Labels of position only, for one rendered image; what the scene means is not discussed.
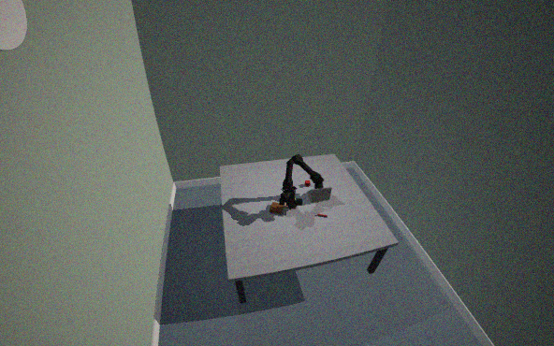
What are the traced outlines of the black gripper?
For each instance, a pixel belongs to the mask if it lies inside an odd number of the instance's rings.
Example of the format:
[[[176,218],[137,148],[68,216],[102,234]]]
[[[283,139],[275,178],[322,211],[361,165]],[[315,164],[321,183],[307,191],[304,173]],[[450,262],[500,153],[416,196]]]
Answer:
[[[289,199],[293,199],[293,198],[295,198],[295,197],[290,197]],[[298,205],[299,205],[299,206],[302,206],[302,199],[299,199],[299,198],[298,198],[298,200],[295,200],[295,201],[298,202]],[[289,207],[289,205],[287,204],[287,201],[284,202],[284,201],[282,201],[282,199],[280,198],[279,205],[284,205],[284,203],[286,203],[286,205]]]

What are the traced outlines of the brown square block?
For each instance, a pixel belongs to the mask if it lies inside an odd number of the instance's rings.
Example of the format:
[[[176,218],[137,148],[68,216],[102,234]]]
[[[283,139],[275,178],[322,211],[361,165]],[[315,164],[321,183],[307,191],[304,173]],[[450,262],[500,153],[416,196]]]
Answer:
[[[284,205],[279,205],[279,203],[272,202],[270,206],[270,212],[281,215],[283,208],[284,208]]]

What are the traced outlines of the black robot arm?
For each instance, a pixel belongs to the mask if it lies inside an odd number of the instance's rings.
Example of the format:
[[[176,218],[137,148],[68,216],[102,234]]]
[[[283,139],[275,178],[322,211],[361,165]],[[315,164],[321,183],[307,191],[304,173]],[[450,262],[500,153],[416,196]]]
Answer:
[[[315,183],[315,189],[321,189],[323,188],[322,176],[318,173],[313,171],[305,162],[303,162],[303,158],[297,154],[292,156],[292,158],[286,162],[286,173],[285,173],[285,179],[283,182],[283,193],[281,194],[282,201],[286,202],[289,205],[289,208],[292,209],[298,205],[298,202],[295,201],[295,198],[289,199],[290,197],[294,197],[296,190],[295,186],[293,186],[292,181],[292,170],[293,170],[293,164],[301,166],[311,177],[310,179]]]

